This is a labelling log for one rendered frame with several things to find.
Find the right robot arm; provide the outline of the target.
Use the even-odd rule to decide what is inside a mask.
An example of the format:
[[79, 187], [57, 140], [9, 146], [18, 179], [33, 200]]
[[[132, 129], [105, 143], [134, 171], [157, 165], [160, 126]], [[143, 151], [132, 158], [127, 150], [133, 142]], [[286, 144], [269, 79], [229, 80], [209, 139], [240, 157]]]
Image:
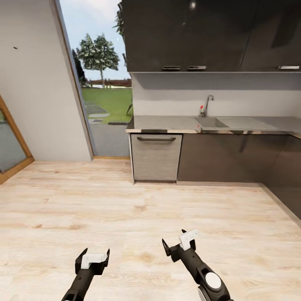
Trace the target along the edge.
[[171, 256], [173, 262], [181, 260], [195, 282], [199, 284], [198, 292], [201, 301], [234, 301], [222, 282], [221, 278], [206, 264], [195, 252], [195, 238], [199, 236], [198, 229], [186, 231], [179, 236], [180, 244], [168, 247], [162, 239], [167, 256]]

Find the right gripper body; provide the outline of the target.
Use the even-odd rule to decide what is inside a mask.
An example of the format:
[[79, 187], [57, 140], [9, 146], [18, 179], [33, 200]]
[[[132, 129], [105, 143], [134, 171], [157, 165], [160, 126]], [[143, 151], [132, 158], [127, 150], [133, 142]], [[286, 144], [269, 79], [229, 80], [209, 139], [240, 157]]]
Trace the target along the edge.
[[195, 252], [195, 250], [196, 250], [195, 240], [191, 240], [189, 242], [189, 244], [190, 244], [190, 248], [187, 250], [184, 250], [180, 246], [180, 244], [172, 246], [170, 248], [171, 258], [172, 258], [173, 262], [175, 262], [177, 260], [181, 260], [184, 263], [187, 270], [188, 270], [188, 265], [189, 265], [190, 261], [193, 258], [199, 257], [198, 254]]

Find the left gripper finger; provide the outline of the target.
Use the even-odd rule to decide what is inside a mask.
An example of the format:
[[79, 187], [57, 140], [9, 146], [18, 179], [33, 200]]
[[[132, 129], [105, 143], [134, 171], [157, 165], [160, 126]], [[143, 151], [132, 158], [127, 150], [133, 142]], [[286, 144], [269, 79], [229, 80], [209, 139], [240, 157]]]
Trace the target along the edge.
[[110, 249], [107, 250], [107, 258], [103, 262], [103, 269], [108, 266], [109, 254], [110, 254]]
[[87, 253], [87, 250], [88, 250], [88, 248], [86, 248], [78, 257], [77, 257], [77, 259], [75, 260], [75, 262], [77, 261], [77, 260], [82, 260], [82, 256], [83, 255], [85, 255], [86, 253]]

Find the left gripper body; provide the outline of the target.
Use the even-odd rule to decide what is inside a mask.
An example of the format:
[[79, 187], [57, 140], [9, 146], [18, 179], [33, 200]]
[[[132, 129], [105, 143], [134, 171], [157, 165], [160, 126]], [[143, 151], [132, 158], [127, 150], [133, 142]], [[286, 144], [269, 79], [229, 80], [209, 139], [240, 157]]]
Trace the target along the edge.
[[82, 260], [77, 260], [75, 263], [76, 277], [73, 282], [75, 282], [76, 280], [83, 280], [87, 283], [89, 287], [94, 275], [102, 275], [104, 270], [103, 262], [92, 263], [89, 269], [81, 269], [81, 264], [82, 264]]

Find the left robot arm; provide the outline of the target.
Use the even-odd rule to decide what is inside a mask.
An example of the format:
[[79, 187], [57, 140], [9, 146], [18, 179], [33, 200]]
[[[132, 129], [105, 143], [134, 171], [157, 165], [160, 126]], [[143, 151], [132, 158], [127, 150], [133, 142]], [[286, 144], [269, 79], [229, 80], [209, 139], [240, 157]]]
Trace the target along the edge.
[[61, 301], [84, 301], [94, 275], [102, 275], [108, 266], [110, 249], [107, 253], [87, 253], [87, 250], [75, 260], [76, 277]]

